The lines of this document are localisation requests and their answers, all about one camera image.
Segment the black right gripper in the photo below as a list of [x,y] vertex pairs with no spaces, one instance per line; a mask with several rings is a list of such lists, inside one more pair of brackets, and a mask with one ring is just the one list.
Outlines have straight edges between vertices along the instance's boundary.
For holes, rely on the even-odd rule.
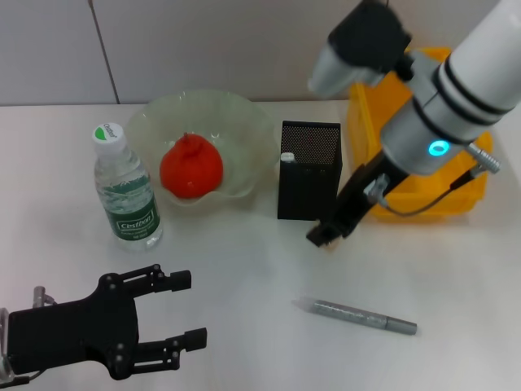
[[373,208],[364,190],[381,175],[385,175],[388,180],[385,194],[408,178],[405,171],[395,166],[383,152],[379,152],[369,163],[361,165],[353,173],[339,193],[332,215],[326,222],[320,222],[311,229],[306,238],[319,248],[335,239],[348,238]]

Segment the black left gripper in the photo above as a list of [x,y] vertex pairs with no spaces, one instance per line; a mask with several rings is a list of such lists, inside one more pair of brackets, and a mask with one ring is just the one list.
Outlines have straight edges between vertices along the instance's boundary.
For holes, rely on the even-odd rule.
[[176,371],[181,352],[205,349],[206,327],[149,342],[139,341],[133,297],[191,289],[189,270],[165,274],[159,264],[121,275],[108,274],[88,297],[8,317],[7,358],[16,375],[95,361],[112,379]]

